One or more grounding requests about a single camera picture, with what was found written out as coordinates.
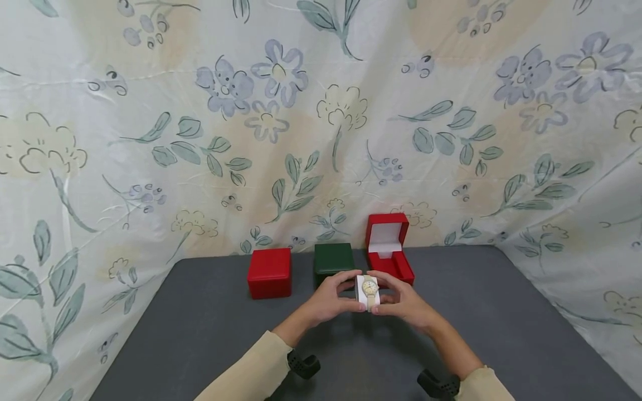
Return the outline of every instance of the fabric backdrop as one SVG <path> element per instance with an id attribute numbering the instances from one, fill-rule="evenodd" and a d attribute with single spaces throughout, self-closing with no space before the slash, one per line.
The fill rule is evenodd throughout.
<path id="1" fill-rule="evenodd" d="M 498 246 L 642 394 L 639 1 L 183 1 L 4 4 L 3 400 L 87 400 L 182 258 L 382 212 Z"/>

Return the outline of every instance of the watch face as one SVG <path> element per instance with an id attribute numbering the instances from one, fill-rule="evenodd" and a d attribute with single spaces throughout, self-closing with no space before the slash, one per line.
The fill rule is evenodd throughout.
<path id="1" fill-rule="evenodd" d="M 377 290 L 379 289 L 377 283 L 372 280 L 364 281 L 361 285 L 361 288 L 366 295 L 375 295 L 377 293 Z"/>

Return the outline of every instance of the red watch box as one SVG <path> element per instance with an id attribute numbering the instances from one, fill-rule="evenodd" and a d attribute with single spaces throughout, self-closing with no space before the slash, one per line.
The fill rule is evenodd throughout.
<path id="1" fill-rule="evenodd" d="M 403 253 L 403 243 L 409 225 L 403 213 L 371 214 L 368 217 L 365 246 L 368 249 L 368 263 L 372 270 L 385 271 L 413 285 L 415 273 Z"/>
<path id="2" fill-rule="evenodd" d="M 252 299 L 292 295 L 290 249 L 264 249 L 252 253 L 247 285 Z"/>

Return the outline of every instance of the hand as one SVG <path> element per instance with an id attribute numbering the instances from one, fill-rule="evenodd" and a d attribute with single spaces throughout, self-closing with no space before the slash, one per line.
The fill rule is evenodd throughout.
<path id="1" fill-rule="evenodd" d="M 309 328 L 333 319 L 343 312 L 364 312 L 366 307 L 353 298 L 339 297 L 339 293 L 354 286 L 354 277 L 361 270 L 342 271 L 327 277 L 314 294 L 272 332 L 294 348 Z"/>
<path id="2" fill-rule="evenodd" d="M 394 291 L 393 295 L 380 296 L 381 305 L 375 305 L 372 308 L 373 314 L 397 316 L 431 337 L 438 329 L 448 325 L 448 322 L 428 305 L 410 284 L 382 271 L 371 270 L 368 274 Z"/>

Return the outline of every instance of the left hand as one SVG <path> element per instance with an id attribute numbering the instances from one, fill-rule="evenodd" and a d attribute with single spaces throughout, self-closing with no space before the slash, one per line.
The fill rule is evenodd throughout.
<path id="1" fill-rule="evenodd" d="M 309 328 L 335 318 L 343 312 L 365 312 L 366 306 L 353 298 L 339 294 L 354 286 L 361 270 L 341 271 L 327 277 L 314 294 L 272 332 L 294 348 Z"/>

